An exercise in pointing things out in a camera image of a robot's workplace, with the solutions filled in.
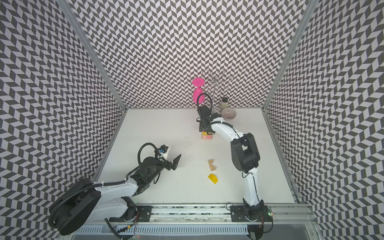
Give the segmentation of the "natural wood arch block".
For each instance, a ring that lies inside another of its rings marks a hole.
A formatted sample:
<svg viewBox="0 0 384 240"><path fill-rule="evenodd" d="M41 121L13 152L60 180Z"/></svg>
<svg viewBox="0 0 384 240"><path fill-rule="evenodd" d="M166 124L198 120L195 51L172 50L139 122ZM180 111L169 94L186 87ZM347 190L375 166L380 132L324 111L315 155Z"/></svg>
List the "natural wood arch block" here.
<svg viewBox="0 0 384 240"><path fill-rule="evenodd" d="M217 169L217 167L214 166L214 160L213 159L208 160L208 163L209 163L209 167L210 167L211 172L213 172Z"/></svg>

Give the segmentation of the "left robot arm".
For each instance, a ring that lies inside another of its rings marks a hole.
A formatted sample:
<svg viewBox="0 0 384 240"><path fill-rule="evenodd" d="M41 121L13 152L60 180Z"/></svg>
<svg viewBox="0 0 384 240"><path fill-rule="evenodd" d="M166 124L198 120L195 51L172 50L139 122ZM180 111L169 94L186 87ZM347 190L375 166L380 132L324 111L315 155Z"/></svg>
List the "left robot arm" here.
<svg viewBox="0 0 384 240"><path fill-rule="evenodd" d="M86 223L111 218L135 221L139 210L132 197L156 184L163 170L176 170L181 156L168 161L168 146L159 148L143 144L138 151L138 166L115 182L94 183L90 179L77 181L49 208L48 224L62 236L76 232Z"/></svg>

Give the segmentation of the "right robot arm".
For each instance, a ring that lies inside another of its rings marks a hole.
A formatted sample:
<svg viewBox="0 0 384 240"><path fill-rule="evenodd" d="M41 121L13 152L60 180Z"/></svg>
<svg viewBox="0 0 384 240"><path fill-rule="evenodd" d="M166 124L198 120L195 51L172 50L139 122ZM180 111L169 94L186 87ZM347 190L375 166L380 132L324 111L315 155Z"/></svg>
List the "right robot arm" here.
<svg viewBox="0 0 384 240"><path fill-rule="evenodd" d="M245 179L244 214L251 222L259 220L263 215L265 204L258 183L261 156L254 136L236 130L220 114L213 112L213 101L209 94L199 94L196 105L199 131L208 135L219 134L230 143L232 163L242 172L242 178Z"/></svg>

